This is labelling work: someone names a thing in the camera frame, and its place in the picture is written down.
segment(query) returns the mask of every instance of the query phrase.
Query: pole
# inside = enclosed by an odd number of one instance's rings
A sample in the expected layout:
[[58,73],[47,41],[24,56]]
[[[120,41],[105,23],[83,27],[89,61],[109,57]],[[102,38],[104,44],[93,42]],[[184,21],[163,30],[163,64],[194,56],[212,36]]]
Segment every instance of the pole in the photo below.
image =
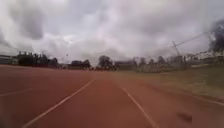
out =
[[174,49],[176,50],[177,55],[180,56],[180,52],[179,52],[179,50],[178,50],[178,48],[177,48],[177,45],[176,45],[175,41],[173,41],[173,47],[174,47]]
[[180,68],[184,68],[184,66],[183,66],[183,58],[180,55],[180,51],[178,50],[175,41],[173,41],[173,47],[174,47],[174,49],[177,52],[177,61],[180,62]]

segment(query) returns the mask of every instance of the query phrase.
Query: lane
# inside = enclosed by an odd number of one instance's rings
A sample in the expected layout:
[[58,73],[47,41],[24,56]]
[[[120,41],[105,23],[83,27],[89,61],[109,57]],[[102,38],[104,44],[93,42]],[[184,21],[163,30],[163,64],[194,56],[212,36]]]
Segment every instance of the lane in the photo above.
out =
[[152,128],[112,80],[99,79],[29,128]]
[[223,128],[224,107],[161,90],[146,81],[113,75],[161,128]]
[[[91,74],[86,72],[33,70],[36,69],[28,69],[25,73],[27,75],[20,77],[20,82],[25,87],[35,88],[34,90],[0,97],[0,126],[21,127],[92,79]],[[39,77],[42,75],[48,79],[42,80],[42,77]],[[12,86],[11,84],[17,86],[17,83],[4,83],[4,86]]]
[[85,89],[86,87],[88,87],[90,84],[92,84],[95,80],[91,80],[89,81],[87,84],[85,84],[83,87],[81,87],[79,90],[74,91],[71,95],[65,97],[64,99],[62,99],[60,102],[58,102],[57,104],[55,104],[54,106],[50,107],[49,109],[47,109],[46,111],[44,111],[43,113],[41,113],[40,115],[38,115],[37,117],[33,118],[32,120],[30,120],[29,122],[27,122],[26,124],[24,124],[22,126],[22,128],[27,128],[30,125],[32,125],[33,123],[35,123],[36,121],[38,121],[39,119],[43,118],[44,116],[46,116],[48,113],[50,113],[51,111],[55,110],[57,107],[59,107],[60,105],[62,105],[63,103],[65,103],[66,101],[70,100],[73,96],[75,96],[76,94],[78,94],[79,92],[81,92],[83,89]]

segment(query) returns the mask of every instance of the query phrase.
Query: tree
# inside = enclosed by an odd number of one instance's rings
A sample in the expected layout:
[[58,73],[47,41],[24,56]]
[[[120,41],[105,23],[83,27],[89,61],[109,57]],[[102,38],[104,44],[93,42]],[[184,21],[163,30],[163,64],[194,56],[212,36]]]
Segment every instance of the tree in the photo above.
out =
[[146,64],[145,58],[144,57],[141,57],[139,66],[143,66],[145,64]]
[[40,66],[41,67],[47,67],[48,66],[48,58],[45,54],[42,54],[41,57],[40,57]]
[[58,66],[58,59],[53,58],[49,60],[49,66],[57,67]]
[[162,56],[159,56],[159,58],[158,58],[158,63],[159,63],[159,64],[165,64],[166,61],[165,61],[165,59],[164,59]]
[[112,61],[111,61],[110,57],[105,56],[105,55],[100,56],[99,66],[101,66],[102,68],[111,67],[112,66]]
[[83,61],[82,65],[83,65],[84,68],[90,68],[91,67],[91,64],[90,64],[89,60]]
[[224,50],[224,19],[216,22],[212,26],[211,34],[215,38],[211,40],[210,49],[214,52]]
[[155,63],[154,60],[150,59],[149,64],[154,64],[154,63]]

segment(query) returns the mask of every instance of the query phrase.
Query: field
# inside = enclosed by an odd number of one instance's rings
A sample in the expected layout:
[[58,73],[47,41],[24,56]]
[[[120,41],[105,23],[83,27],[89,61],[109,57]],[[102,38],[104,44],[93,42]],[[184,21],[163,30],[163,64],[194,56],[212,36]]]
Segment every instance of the field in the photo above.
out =
[[222,102],[139,76],[2,65],[0,128],[224,127]]
[[203,67],[156,74],[133,73],[151,83],[224,101],[224,67]]

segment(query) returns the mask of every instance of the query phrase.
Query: cloud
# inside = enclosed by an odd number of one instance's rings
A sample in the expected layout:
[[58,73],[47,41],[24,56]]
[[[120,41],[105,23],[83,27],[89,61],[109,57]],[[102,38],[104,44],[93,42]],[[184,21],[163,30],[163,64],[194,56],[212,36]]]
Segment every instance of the cloud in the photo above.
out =
[[29,0],[19,0],[11,5],[10,13],[24,36],[34,40],[43,37],[43,14],[38,5]]
[[[222,0],[9,1],[0,1],[5,5],[0,4],[0,25],[7,42],[61,61],[94,63],[101,54],[116,60],[174,55],[173,41],[207,31],[224,12]],[[208,45],[204,35],[178,48],[185,54]]]

